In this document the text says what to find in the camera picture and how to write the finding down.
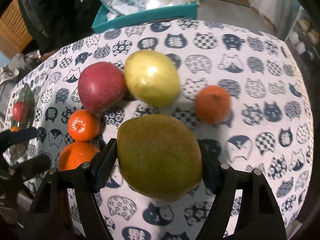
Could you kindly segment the large orange front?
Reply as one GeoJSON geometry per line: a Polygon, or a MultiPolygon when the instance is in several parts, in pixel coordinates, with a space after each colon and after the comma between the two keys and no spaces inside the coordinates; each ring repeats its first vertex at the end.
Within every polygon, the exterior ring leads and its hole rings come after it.
{"type": "Polygon", "coordinates": [[[84,162],[90,162],[99,149],[89,142],[78,141],[66,146],[60,154],[58,168],[60,171],[76,169],[84,162]]]}

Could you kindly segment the large orange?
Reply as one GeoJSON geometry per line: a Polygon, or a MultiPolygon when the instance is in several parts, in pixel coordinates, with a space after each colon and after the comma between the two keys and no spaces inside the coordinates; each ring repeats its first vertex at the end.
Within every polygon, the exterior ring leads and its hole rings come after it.
{"type": "Polygon", "coordinates": [[[19,131],[19,128],[17,126],[14,126],[12,129],[11,129],[12,132],[18,132],[19,131]]]}
{"type": "Polygon", "coordinates": [[[60,171],[76,169],[84,162],[90,162],[99,149],[89,142],[78,141],[66,146],[60,154],[58,168],[60,171]]]}

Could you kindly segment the small mandarin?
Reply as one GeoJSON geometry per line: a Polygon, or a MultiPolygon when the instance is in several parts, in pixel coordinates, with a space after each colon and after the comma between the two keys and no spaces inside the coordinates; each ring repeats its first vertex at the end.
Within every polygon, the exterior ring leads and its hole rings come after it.
{"type": "Polygon", "coordinates": [[[68,133],[75,141],[91,141],[100,133],[100,120],[84,109],[78,110],[68,120],[68,133]]]}
{"type": "Polygon", "coordinates": [[[197,118],[208,124],[218,124],[231,113],[232,100],[228,92],[219,86],[207,86],[200,90],[195,99],[197,118]]]}

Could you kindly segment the red apple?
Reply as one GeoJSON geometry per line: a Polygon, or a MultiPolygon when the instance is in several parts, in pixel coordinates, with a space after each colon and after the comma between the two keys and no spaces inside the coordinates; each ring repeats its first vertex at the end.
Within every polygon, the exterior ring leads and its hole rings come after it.
{"type": "Polygon", "coordinates": [[[23,108],[23,102],[16,102],[12,109],[12,117],[17,122],[24,122],[25,114],[23,108]]]}
{"type": "Polygon", "coordinates": [[[78,80],[78,92],[85,110],[98,113],[126,94],[124,74],[109,62],[94,63],[82,71],[78,80]]]}

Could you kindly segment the green yellow pear front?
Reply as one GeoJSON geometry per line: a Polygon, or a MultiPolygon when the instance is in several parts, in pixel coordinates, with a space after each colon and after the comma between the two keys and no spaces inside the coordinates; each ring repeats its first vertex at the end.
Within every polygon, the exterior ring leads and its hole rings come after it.
{"type": "Polygon", "coordinates": [[[202,155],[192,130],[164,114],[125,121],[118,129],[120,172],[138,193],[173,202],[197,186],[202,178],[202,155]]]}

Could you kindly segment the green patterned plate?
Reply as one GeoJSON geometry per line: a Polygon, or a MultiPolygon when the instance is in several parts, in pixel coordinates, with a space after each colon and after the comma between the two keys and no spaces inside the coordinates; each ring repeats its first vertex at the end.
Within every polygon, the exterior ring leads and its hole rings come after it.
{"type": "MultiPolygon", "coordinates": [[[[6,112],[5,128],[15,132],[30,128],[34,122],[35,100],[31,87],[25,83],[11,93],[11,98],[6,112]]],[[[19,159],[27,160],[27,149],[29,142],[10,146],[4,154],[10,164],[19,159]]]]}

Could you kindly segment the pile of grey clothes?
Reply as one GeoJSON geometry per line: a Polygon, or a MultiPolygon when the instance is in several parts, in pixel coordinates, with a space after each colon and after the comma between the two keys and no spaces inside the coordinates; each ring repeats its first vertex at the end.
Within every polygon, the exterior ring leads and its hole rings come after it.
{"type": "Polygon", "coordinates": [[[48,59],[48,57],[50,57],[50,54],[41,55],[39,50],[26,55],[16,54],[9,64],[1,67],[1,131],[4,130],[5,113],[11,90],[40,63],[48,59]]]}

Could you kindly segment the wooden louvered wardrobe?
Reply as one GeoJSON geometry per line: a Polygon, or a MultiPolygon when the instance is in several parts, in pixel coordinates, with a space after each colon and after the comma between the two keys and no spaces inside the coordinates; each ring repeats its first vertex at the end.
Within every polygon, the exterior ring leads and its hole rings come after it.
{"type": "Polygon", "coordinates": [[[23,20],[18,0],[13,0],[1,16],[0,28],[1,53],[10,60],[33,39],[23,20]]]}

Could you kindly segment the cat pattern tablecloth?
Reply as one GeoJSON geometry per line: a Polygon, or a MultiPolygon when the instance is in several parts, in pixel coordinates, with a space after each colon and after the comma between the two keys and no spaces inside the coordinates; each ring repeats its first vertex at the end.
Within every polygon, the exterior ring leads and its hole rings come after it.
{"type": "Polygon", "coordinates": [[[113,29],[64,46],[9,95],[12,106],[28,86],[37,138],[5,153],[11,164],[39,154],[58,166],[74,142],[69,117],[83,109],[80,75],[99,62],[126,76],[129,95],[99,113],[101,147],[127,120],[148,114],[185,123],[207,151],[236,170],[259,169],[279,205],[283,226],[298,216],[310,183],[313,127],[302,75],[276,37],[231,25],[177,20],[113,29]]]}

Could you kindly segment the black hanging jacket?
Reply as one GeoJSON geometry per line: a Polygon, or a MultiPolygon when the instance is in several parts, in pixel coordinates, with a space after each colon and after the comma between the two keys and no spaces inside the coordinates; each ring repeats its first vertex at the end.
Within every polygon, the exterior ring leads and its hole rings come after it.
{"type": "Polygon", "coordinates": [[[100,0],[17,0],[28,33],[42,53],[93,34],[100,0]]]}

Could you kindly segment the teal plastic crate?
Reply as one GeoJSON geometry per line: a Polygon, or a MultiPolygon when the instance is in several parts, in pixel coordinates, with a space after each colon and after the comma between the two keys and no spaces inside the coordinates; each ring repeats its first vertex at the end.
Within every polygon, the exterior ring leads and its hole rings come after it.
{"type": "Polygon", "coordinates": [[[188,3],[172,7],[164,7],[151,10],[142,10],[129,15],[119,16],[110,12],[101,4],[101,7],[92,24],[95,33],[102,33],[108,29],[118,29],[139,25],[159,20],[169,20],[173,18],[197,19],[197,3],[188,3]]]}

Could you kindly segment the shoe rack with shoes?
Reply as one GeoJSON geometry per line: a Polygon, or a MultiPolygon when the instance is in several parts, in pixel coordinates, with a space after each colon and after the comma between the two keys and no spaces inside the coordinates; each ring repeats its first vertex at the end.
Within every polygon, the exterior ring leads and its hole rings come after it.
{"type": "Polygon", "coordinates": [[[289,41],[303,60],[319,66],[319,31],[302,6],[285,41],[289,41]]]}

